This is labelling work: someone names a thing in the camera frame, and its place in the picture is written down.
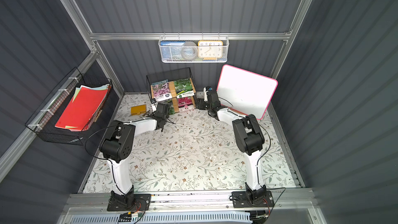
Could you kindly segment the purple flower seed bag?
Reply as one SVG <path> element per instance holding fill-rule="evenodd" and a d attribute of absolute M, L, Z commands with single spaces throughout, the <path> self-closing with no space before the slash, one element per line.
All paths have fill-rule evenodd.
<path fill-rule="evenodd" d="M 153 98 L 157 102 L 170 100 L 172 98 L 169 81 L 167 79 L 151 84 L 151 89 Z"/>

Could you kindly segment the black wire wooden shelf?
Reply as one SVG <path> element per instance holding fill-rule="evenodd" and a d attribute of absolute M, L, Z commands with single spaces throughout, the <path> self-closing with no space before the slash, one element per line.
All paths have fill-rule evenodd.
<path fill-rule="evenodd" d="M 148 91 L 149 91 L 149 98 L 150 98 L 151 102 L 153 102 L 154 104 L 158 103 L 153 98 L 151 84 L 167 79 L 169 81 L 169 87 L 170 87 L 170 91 L 171 91 L 171 94 L 172 94 L 172 98 L 170 100 L 161 101 L 159 103 L 168 103 L 169 101 L 172 101 L 174 109 L 175 109 L 175 114 L 176 113 L 181 113 L 181 112 L 179 112 L 179 109 L 178 109 L 178 103 L 177 103 L 177 99 L 178 98 L 176 97 L 174 81 L 178 80 L 178 79 L 185 79 L 185 78 L 191 78 L 191 80 L 192 80 L 192 84 L 194 86 L 195 94 L 194 94 L 194 96 L 191 96 L 191 97 L 192 97 L 192 100 L 193 100 L 194 105 L 196 107 L 195 100 L 196 100 L 196 96 L 197 96 L 197 91 L 196 91 L 195 84 L 194 84 L 193 73 L 191 71 L 191 68 L 189 68 L 189 67 L 178 68 L 178 69 L 173 69 L 173 70 L 170 70 L 170 71 L 163 71 L 163 72 L 148 74 L 146 76 L 146 82 L 147 82 L 147 88 L 148 88 Z"/>

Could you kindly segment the green plant seed bag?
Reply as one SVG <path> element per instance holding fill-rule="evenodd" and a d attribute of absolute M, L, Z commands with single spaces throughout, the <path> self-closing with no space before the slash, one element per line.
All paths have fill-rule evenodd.
<path fill-rule="evenodd" d="M 194 96 L 194 86 L 191 78 L 178 79 L 174 81 L 176 97 L 178 99 Z"/>

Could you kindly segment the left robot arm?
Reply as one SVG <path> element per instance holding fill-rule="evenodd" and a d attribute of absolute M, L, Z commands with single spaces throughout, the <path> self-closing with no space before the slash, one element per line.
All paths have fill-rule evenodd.
<path fill-rule="evenodd" d="M 115 120 L 107 128 L 99 150 L 111 169 L 114 193 L 125 196 L 133 190 L 129 178 L 129 159 L 134 138 L 145 132 L 163 130 L 169 108 L 168 104 L 159 103 L 147 118 L 130 122 Z"/>

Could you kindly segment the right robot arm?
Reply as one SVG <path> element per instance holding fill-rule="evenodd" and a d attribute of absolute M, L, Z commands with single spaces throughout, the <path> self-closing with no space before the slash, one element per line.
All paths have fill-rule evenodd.
<path fill-rule="evenodd" d="M 204 102 L 208 115 L 232 126 L 235 142 L 244 154 L 246 165 L 246 191 L 252 196 L 266 192 L 266 185 L 260 176 L 262 149 L 265 143 L 263 132 L 254 115 L 240 116 L 221 105 L 217 91 L 204 88 Z"/>

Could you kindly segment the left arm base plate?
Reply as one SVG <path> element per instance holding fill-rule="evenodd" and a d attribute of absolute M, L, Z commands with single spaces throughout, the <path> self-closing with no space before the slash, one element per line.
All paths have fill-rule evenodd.
<path fill-rule="evenodd" d="M 112 191 L 108 201 L 107 211 L 146 211 L 149 209 L 151 197 L 151 194 L 135 194 L 134 192 L 129 192 L 127 195 L 122 196 Z"/>

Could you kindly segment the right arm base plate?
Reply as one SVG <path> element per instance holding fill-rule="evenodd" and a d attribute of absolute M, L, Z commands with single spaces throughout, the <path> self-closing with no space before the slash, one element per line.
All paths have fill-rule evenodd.
<path fill-rule="evenodd" d="M 270 190 L 264 188 L 259 190 L 251 190 L 250 188 L 243 191 L 234 191 L 229 196 L 234 208 L 249 208 L 249 207 L 274 207 L 275 202 Z"/>

